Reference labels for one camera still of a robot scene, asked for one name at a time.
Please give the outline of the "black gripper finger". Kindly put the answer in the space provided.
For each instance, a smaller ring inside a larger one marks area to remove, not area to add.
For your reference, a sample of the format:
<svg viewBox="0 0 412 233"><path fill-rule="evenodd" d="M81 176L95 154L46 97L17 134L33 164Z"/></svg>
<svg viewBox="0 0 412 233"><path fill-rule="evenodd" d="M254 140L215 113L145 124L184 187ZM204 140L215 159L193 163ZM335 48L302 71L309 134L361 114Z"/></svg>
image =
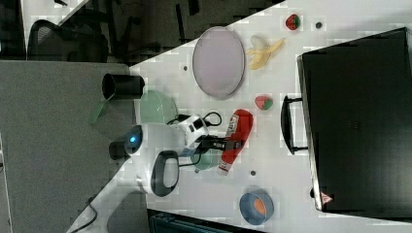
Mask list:
<svg viewBox="0 0 412 233"><path fill-rule="evenodd" d="M244 146L242 140L235 141L226 138L220 138L216 136L207 136L202 141L202 147L204 149L213 149L213 150L237 150L241 149Z"/></svg>

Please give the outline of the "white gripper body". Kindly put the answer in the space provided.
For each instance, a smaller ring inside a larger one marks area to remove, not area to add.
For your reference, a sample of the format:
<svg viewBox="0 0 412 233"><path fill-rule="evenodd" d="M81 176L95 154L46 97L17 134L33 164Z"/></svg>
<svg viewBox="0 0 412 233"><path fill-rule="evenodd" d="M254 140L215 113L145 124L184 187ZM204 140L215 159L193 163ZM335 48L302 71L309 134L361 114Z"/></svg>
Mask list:
<svg viewBox="0 0 412 233"><path fill-rule="evenodd" d="M199 115L179 116L178 121L185 132L184 152L196 152L202 139L209 135L204 119Z"/></svg>

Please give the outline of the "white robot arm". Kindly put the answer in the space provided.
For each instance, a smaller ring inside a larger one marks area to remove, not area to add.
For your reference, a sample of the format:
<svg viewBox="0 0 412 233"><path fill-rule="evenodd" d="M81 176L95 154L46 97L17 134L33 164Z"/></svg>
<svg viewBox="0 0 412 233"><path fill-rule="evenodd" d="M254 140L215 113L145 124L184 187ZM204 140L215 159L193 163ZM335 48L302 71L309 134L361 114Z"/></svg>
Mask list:
<svg viewBox="0 0 412 233"><path fill-rule="evenodd" d="M142 123L132 127L124 140L128 159L66 233L108 233L109 218L130 193L164 197L176 188L181 156L210 149L233 155L241 150L251 132L253 117L232 116L223 137L211 135L209 125L201 116L189 116L177 124Z"/></svg>

